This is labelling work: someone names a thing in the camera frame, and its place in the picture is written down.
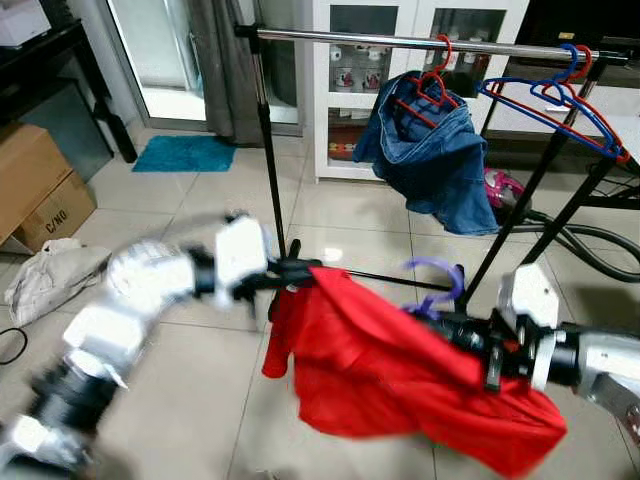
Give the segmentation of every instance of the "black hose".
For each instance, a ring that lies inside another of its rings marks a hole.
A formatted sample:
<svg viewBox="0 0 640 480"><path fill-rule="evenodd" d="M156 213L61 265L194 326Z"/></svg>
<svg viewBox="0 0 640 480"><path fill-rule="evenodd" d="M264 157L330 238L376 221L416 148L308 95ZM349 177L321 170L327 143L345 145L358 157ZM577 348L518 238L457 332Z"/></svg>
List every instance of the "black hose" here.
<svg viewBox="0 0 640 480"><path fill-rule="evenodd" d="M544 232L545 226L551 222L553 222L553 218L546 213L530 210L526 214L525 223L515 226L513 232ZM560 233L558 233L558 236L555 238L560 245L599 272L615 280L620 280L621 282L640 283L640 272L627 272L615 265L611 265L596 255L577 235L596 237L617 245L631 254L637 260L639 266L640 246L617 233L590 225L567 224L560 230Z"/></svg>

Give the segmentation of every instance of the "blue denim shirt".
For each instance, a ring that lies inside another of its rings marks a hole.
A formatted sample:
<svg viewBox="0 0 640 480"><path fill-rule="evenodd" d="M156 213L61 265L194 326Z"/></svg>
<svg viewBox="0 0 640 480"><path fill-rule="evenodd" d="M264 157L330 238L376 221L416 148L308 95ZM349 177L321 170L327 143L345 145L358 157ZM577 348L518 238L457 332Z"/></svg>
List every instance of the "blue denim shirt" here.
<svg viewBox="0 0 640 480"><path fill-rule="evenodd" d="M438 107L415 95L413 71L389 80L381 89L369 124L353 154L356 162L373 162L373 171L407 199L407 209L432 213L445 230L483 235L498 230L484 186L487 142L476 135L465 101L447 91L459 105ZM440 97L433 83L425 93ZM398 106L398 98L437 126Z"/></svg>

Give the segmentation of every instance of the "black cable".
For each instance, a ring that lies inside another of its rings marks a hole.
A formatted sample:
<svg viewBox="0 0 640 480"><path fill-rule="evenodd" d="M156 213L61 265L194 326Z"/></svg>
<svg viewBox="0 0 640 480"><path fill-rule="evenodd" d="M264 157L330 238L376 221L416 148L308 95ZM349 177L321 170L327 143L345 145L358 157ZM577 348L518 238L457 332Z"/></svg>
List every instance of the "black cable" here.
<svg viewBox="0 0 640 480"><path fill-rule="evenodd" d="M553 222L553 218L546 213L531 210L525 217L525 223L515 226L513 232L544 232L546 225L551 222ZM603 228L592 227L590 225L567 224L562 228L562 230L560 230L560 233L555 238L560 245L599 272L616 280L620 280L621 282L640 283L640 272L627 272L615 265L611 265L609 262L596 255L592 249L577 237L577 235L596 237L613 243L633 256L640 266L639 245L621 235L618 235L617 233Z"/></svg>
<svg viewBox="0 0 640 480"><path fill-rule="evenodd" d="M18 358L20 358L20 355L24 353L24 351L27 349L27 345L29 344L29 338L27 337L26 332L21 328L17 328L17 327L7 328L0 332L0 336L10 332L18 332L20 335L22 335L22 347L20 347L20 350L18 351L18 353L16 353L9 360L0 360L0 365L9 365L10 363L15 362Z"/></svg>

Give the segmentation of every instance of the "red shirt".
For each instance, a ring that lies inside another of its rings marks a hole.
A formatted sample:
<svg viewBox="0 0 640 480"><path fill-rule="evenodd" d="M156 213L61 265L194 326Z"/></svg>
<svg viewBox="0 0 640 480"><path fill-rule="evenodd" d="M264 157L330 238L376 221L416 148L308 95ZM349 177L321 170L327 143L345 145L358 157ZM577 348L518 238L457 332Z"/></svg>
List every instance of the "red shirt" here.
<svg viewBox="0 0 640 480"><path fill-rule="evenodd" d="M525 475L566 433L526 380L484 389L485 367L346 272L313 269L312 287L283 291L262 372L295 359L300 418L333 435L424 432L507 477Z"/></svg>

